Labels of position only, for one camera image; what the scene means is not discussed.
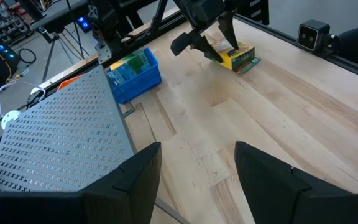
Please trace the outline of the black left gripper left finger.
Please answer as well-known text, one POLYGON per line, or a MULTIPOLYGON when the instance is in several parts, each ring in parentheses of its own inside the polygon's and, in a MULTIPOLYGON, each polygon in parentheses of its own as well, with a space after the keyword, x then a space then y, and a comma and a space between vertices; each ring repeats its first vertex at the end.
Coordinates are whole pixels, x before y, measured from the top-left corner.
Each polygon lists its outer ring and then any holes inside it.
POLYGON ((150 223, 162 165, 161 143, 153 142, 112 172, 85 187, 88 223, 150 223))

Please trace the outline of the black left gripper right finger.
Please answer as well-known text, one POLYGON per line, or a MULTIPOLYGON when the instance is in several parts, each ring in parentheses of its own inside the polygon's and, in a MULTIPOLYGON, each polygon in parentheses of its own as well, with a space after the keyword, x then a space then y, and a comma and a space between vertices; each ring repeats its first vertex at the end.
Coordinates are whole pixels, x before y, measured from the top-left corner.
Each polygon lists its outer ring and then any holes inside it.
POLYGON ((327 223, 326 205, 306 203, 352 194, 246 142, 235 143, 234 161, 256 223, 327 223))

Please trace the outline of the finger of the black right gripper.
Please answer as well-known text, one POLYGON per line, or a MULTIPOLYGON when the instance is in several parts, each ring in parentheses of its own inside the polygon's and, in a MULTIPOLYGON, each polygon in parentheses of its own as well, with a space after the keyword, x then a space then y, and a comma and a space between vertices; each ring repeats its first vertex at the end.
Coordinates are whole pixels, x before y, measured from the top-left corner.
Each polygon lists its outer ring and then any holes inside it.
POLYGON ((238 50, 239 46, 237 43, 237 39, 234 33, 233 27, 233 16, 224 16, 219 21, 218 28, 226 38, 226 40, 231 44, 231 46, 238 50))
POLYGON ((205 36, 196 34, 194 38, 194 46, 197 50, 203 52, 205 57, 209 57, 219 63, 223 63, 222 57, 213 49, 205 36))

